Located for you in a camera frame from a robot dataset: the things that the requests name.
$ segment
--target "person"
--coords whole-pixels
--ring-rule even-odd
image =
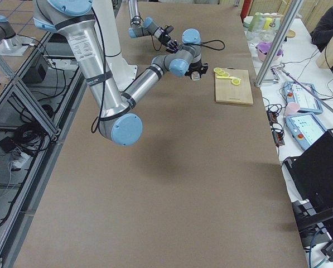
[[[333,37],[333,6],[321,17],[315,29],[310,33],[311,42],[322,51]]]

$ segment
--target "red object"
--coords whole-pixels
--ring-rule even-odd
[[[244,20],[244,18],[248,15],[250,6],[252,5],[252,0],[244,0],[242,11],[240,12],[240,19]]]

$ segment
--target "pink cup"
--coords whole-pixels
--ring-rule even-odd
[[[285,107],[285,116],[291,116],[293,114],[296,114],[300,110],[300,105],[296,102],[289,102],[287,106]]]

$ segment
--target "blue and white control panel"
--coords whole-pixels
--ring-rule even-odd
[[[294,114],[285,117],[285,123],[294,139],[304,150],[326,132],[326,127],[314,113]]]
[[[315,86],[310,83],[302,83],[309,91],[316,94]],[[284,83],[284,96],[288,102],[296,102],[300,105],[299,112],[322,113],[321,103],[295,82]]]

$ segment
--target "person's arm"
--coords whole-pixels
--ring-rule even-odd
[[[333,37],[333,8],[330,8],[321,17],[316,25],[311,41],[314,45],[327,44]]]

